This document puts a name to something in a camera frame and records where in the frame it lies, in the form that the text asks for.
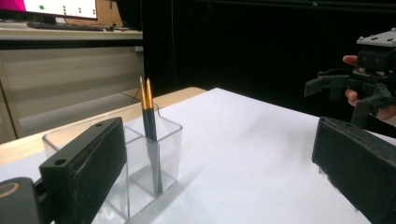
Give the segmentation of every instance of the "cabinet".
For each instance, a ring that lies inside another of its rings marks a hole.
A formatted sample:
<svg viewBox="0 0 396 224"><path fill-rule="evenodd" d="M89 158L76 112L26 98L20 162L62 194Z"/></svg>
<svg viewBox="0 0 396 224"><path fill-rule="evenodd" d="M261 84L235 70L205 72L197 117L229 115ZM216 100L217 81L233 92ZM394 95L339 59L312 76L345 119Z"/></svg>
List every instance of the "cabinet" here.
<svg viewBox="0 0 396 224"><path fill-rule="evenodd" d="M0 39L2 142L129 105L144 76L140 32L8 27Z"/></svg>

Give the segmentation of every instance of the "wall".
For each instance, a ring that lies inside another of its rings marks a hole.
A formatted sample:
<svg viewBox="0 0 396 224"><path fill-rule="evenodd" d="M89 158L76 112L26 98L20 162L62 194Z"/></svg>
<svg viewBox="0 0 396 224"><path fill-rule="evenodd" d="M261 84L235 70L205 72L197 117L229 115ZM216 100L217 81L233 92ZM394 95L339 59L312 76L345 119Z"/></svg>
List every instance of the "wall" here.
<svg viewBox="0 0 396 224"><path fill-rule="evenodd" d="M348 67L342 57L361 49L360 36L396 26L395 14L381 12L186 1L175 6L177 88L220 87L343 120L350 120L353 109L346 97L339 103L329 103L327 91L304 97L305 82L319 71ZM368 129L396 136L376 119Z"/></svg>

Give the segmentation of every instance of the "white table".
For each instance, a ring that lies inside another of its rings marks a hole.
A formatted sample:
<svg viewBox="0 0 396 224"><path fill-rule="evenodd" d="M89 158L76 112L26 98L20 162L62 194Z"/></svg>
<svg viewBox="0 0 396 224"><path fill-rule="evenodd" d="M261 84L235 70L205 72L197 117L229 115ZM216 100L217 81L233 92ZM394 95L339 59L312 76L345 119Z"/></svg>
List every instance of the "white table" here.
<svg viewBox="0 0 396 224"><path fill-rule="evenodd" d="M183 125L178 182L129 223L370 223L311 161L317 117L220 89L161 113Z"/></svg>

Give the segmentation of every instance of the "computer monitor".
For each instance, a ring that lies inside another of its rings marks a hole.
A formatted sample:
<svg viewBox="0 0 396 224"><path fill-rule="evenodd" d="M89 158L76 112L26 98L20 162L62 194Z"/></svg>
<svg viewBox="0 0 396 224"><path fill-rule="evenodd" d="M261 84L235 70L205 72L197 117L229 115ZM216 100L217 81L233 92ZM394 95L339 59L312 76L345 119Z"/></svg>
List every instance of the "computer monitor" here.
<svg viewBox="0 0 396 224"><path fill-rule="evenodd" d="M0 12L97 20L95 0L1 0Z"/></svg>

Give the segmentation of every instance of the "pen holder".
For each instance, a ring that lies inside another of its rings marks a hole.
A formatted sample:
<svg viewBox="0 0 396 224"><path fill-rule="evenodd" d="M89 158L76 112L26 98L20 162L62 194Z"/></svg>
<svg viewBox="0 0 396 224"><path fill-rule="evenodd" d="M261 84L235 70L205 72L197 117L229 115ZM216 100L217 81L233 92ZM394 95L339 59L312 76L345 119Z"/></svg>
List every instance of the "pen holder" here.
<svg viewBox="0 0 396 224"><path fill-rule="evenodd" d="M134 217L177 182L182 127L155 112L157 141L144 135L143 119L125 124L130 216Z"/></svg>
<svg viewBox="0 0 396 224"><path fill-rule="evenodd" d="M119 114L127 119L128 116L137 117L124 122L127 163L92 222L94 224L128 222L177 182L182 127L161 117L158 109L154 113L158 141L146 138L141 108L132 106L45 134L43 141L52 150L49 156L95 123ZM150 150L157 152L158 159L149 156Z"/></svg>

